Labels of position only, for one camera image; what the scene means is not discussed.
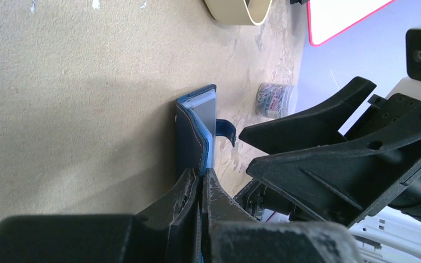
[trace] plastic container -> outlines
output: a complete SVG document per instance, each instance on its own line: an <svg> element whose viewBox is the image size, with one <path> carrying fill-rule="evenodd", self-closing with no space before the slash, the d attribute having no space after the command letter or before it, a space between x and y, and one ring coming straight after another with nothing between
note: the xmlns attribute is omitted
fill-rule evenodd
<svg viewBox="0 0 421 263"><path fill-rule="evenodd" d="M297 86L262 83L257 91L255 112L267 118L283 118L294 113L297 102Z"/></svg>

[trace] wallet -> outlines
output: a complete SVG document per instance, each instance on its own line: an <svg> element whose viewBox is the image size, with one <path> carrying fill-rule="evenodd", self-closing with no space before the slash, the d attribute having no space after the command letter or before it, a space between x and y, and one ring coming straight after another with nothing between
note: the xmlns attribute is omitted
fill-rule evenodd
<svg viewBox="0 0 421 263"><path fill-rule="evenodd" d="M215 137L224 136L235 147L236 128L224 119L217 119L217 86L212 84L177 99L176 172L197 169L204 176L214 167Z"/></svg>

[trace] white board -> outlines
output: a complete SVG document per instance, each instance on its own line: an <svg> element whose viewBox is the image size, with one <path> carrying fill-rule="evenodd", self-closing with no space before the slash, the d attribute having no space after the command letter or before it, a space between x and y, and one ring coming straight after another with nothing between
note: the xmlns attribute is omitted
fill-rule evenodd
<svg viewBox="0 0 421 263"><path fill-rule="evenodd" d="M310 0L309 42L322 45L394 0Z"/></svg>

